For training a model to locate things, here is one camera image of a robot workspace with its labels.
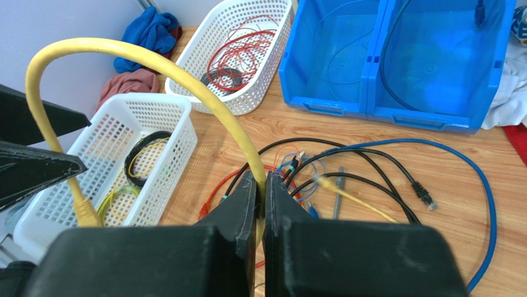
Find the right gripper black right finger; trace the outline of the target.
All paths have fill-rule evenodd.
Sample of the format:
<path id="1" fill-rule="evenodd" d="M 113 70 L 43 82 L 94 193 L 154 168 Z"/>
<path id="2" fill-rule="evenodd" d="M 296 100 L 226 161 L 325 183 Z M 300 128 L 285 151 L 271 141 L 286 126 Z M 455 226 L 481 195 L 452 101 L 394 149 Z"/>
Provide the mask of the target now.
<path id="1" fill-rule="evenodd" d="M 311 217 L 269 173 L 267 296 L 466 296 L 450 246 L 435 229 Z"/>

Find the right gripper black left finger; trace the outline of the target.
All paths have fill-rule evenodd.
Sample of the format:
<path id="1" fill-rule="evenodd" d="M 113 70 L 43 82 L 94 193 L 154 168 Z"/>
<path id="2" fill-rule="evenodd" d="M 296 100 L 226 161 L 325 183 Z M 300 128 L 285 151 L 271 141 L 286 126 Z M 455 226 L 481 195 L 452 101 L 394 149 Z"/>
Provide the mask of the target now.
<path id="1" fill-rule="evenodd" d="M 253 296 L 257 185 L 193 225 L 73 228 L 33 271 L 24 296 Z"/>

